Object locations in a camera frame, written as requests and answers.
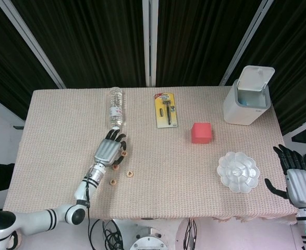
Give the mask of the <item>clear flower-shaped plastic palette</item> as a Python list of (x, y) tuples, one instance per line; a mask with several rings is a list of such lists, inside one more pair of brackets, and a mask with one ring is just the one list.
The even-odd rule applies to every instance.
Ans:
[(250, 193), (259, 184), (260, 171), (256, 162), (243, 152), (228, 152), (217, 167), (221, 183), (233, 193)]

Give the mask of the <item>yellow razor blister pack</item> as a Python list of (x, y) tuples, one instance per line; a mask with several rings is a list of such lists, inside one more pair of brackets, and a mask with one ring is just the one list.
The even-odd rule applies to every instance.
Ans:
[(154, 95), (157, 128), (178, 127), (176, 104), (173, 93), (157, 93)]

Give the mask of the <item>black pleated curtain panel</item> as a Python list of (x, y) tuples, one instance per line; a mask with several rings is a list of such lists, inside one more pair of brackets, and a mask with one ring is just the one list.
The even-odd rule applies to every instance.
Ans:
[(261, 0), (159, 0), (156, 86), (218, 86)]
[(273, 67), (268, 83), (282, 134), (306, 122), (306, 0), (274, 0), (227, 85), (247, 65)]
[(25, 120), (33, 92), (56, 88), (0, 8), (0, 103)]
[(12, 0), (68, 89), (144, 87), (142, 0)]

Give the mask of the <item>red cube block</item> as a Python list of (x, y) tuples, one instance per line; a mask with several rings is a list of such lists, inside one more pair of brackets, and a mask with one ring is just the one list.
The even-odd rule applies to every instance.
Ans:
[(208, 144), (212, 140), (212, 126), (208, 122), (196, 122), (191, 128), (191, 143)]

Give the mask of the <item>white metal frame post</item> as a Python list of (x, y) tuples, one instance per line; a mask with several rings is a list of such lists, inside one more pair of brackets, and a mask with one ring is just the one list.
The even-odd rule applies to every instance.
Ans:
[(260, 5), (258, 6), (257, 11), (255, 12), (249, 26), (246, 29), (222, 79), (220, 80), (219, 86), (226, 85), (228, 79), (230, 78), (231, 74), (233, 73), (235, 67), (237, 66), (239, 60), (243, 56), (246, 48), (248, 47), (249, 43), (251, 42), (253, 36), (255, 35), (258, 27), (262, 23), (264, 17), (266, 16), (267, 12), (269, 11), (270, 7), (274, 3), (275, 0), (261, 0)]
[(142, 0), (145, 83), (156, 87), (159, 0)]
[(54, 68), (53, 64), (45, 54), (44, 50), (41, 48), (39, 42), (33, 35), (30, 28), (27, 26), (24, 19), (21, 17), (17, 8), (14, 6), (11, 0), (0, 0), (0, 9), (3, 11), (5, 16), (9, 19), (11, 24), (15, 27), (17, 32), (20, 34), (22, 39), (25, 41), (29, 49), (35, 55), (37, 60), (40, 62), (42, 67), (45, 69), (46, 73), (53, 80), (55, 85), (59, 89), (65, 89), (66, 86)]

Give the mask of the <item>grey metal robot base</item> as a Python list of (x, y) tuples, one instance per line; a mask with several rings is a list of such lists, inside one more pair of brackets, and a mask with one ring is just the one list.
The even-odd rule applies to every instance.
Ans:
[(145, 227), (134, 237), (129, 250), (175, 250), (177, 230)]

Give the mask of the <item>beige woven tablecloth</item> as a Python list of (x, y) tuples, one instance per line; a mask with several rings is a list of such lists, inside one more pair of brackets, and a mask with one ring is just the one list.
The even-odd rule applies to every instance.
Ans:
[[(156, 125), (154, 95), (162, 88), (124, 90), (128, 155), (108, 168), (91, 199), (91, 217), (106, 219), (213, 217), (279, 218), (293, 215), (289, 201), (272, 194), (264, 179), (283, 190), (285, 177), (273, 147), (283, 144), (270, 108), (249, 126), (228, 124), (228, 87), (169, 87), (178, 127)], [(4, 208), (30, 213), (74, 204), (74, 193), (108, 133), (108, 89), (38, 90), (32, 95)], [(208, 144), (191, 143), (196, 122), (212, 126)], [(250, 193), (221, 183), (218, 161), (243, 152), (260, 171)], [(128, 171), (133, 177), (127, 177)], [(115, 179), (117, 184), (110, 185)]]

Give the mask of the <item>white flip-lid trash bin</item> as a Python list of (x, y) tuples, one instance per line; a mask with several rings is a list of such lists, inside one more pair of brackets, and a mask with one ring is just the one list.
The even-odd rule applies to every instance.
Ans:
[(266, 112), (271, 106), (268, 83), (274, 73), (273, 67), (245, 66), (224, 100), (224, 120), (248, 126)]

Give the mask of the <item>clear plastic water bottle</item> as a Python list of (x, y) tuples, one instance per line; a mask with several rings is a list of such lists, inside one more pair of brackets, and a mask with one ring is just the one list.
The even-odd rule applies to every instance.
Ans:
[(123, 125), (123, 90), (113, 87), (108, 94), (108, 120), (113, 129), (120, 129)]

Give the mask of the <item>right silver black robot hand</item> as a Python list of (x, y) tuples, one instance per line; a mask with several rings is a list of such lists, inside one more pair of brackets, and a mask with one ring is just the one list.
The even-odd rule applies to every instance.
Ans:
[(289, 200), (294, 207), (306, 209), (306, 154), (301, 155), (281, 144), (274, 146), (273, 150), (280, 160), (286, 189), (275, 188), (268, 178), (264, 179), (266, 187), (271, 193)]

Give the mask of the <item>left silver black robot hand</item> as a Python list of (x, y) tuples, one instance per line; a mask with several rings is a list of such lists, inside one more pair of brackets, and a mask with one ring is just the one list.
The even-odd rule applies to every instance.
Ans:
[(95, 155), (94, 162), (105, 167), (119, 165), (125, 158), (127, 150), (126, 135), (120, 133), (120, 129), (112, 128), (101, 141)]

